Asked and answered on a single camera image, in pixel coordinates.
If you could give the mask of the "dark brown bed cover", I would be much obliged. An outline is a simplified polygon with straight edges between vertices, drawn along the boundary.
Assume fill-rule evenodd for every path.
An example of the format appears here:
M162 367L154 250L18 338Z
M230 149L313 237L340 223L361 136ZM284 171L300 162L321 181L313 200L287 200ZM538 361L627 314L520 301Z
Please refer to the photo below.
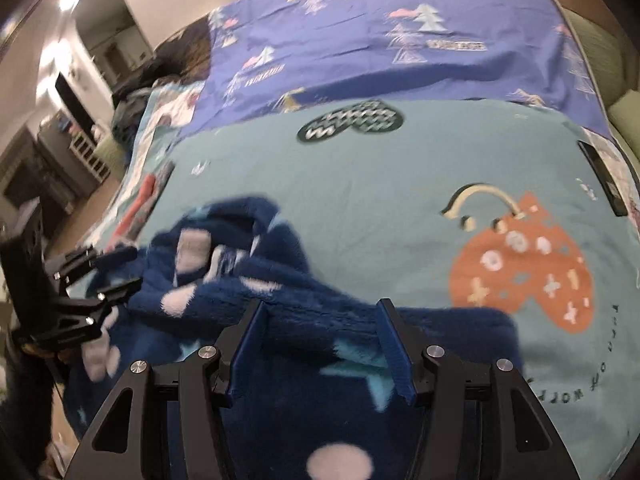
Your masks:
M176 76L186 84L206 80L210 72L210 38L208 16L204 15L175 32L154 50L165 76Z

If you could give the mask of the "dark clothes pile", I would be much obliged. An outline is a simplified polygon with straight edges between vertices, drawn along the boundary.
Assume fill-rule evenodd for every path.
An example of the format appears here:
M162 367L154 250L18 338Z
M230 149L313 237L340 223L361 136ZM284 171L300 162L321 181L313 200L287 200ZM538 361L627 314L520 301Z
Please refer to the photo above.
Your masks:
M148 104L153 84L160 78L174 76L176 68L171 63L152 58L129 76L113 93L114 115L111 133L115 142L130 156L134 139Z

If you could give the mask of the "navy fleece star pajama top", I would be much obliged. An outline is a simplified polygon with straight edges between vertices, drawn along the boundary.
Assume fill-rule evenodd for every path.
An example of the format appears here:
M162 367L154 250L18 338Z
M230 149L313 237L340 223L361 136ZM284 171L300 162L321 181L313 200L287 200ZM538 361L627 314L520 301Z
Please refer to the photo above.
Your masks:
M242 479L400 479L421 414L396 392L373 302L311 273L278 206L260 196L196 208L149 244L104 252L88 296L141 288L81 348L64 382L65 415L84 434L128 366L185 360L262 307L236 366L240 396L224 429Z

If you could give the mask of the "green cushion left side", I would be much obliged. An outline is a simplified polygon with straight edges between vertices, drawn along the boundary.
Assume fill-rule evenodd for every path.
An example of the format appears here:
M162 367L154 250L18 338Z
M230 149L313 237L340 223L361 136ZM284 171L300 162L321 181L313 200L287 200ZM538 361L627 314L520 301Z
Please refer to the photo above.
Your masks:
M127 170L127 154L111 136L104 136L100 140L96 146L96 156L104 162L114 178L122 180Z

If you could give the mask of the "green pillow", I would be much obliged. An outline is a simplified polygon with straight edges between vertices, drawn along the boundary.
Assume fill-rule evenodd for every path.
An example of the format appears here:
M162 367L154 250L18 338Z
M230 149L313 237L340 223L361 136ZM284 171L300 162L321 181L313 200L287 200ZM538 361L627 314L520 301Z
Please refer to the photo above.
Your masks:
M604 106L609 107L626 90L625 65L620 44L605 29L579 14L571 10L566 10L565 14L577 32Z
M640 93L637 90L628 90L608 108L608 118L630 146L631 151L639 157Z

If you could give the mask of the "green pillow front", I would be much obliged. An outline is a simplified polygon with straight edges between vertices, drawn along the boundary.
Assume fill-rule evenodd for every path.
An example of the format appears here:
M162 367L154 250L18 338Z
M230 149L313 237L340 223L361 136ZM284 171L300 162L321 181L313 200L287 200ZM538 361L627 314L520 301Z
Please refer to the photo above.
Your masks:
M630 146L631 151L639 157L640 93L637 90L628 90L608 108L608 118Z

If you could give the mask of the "teal patterned blanket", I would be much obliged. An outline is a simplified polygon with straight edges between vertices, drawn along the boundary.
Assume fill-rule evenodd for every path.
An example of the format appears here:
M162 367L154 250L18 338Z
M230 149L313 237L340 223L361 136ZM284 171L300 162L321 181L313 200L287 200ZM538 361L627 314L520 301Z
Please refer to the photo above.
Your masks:
M250 388L224 418L243 479L398 479L418 424L374 306L462 359L508 359L578 474L611 479L639 434L639 196L617 146L556 110L347 100L187 136L145 119L111 244L143 178L174 169L139 237L141 292L64 390L83 434L134 360L180 361L270 303Z

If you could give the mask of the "green pillow rear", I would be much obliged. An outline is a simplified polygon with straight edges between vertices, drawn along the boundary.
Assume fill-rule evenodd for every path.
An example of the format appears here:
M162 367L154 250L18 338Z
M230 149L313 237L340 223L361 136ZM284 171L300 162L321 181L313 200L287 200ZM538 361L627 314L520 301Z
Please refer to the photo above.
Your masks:
M620 44L605 29L579 14L571 10L566 10L565 14L577 32L604 106L609 107L626 90L625 65Z

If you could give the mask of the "white ladder shelf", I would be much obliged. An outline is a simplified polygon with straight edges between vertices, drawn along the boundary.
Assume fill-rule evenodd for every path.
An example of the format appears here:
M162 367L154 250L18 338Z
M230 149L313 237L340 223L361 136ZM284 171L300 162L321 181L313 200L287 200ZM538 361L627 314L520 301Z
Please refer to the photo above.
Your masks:
M70 151L99 184L102 184L110 175L111 171L106 163L96 154L96 144L82 130L73 131L70 137Z

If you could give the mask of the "purple tree print sheet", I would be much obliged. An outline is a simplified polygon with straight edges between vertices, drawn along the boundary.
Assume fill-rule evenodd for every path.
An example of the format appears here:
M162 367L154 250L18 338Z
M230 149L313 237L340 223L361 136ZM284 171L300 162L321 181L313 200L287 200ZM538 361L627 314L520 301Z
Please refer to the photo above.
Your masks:
M333 101L496 100L608 120L554 0L236 0L210 12L186 136Z

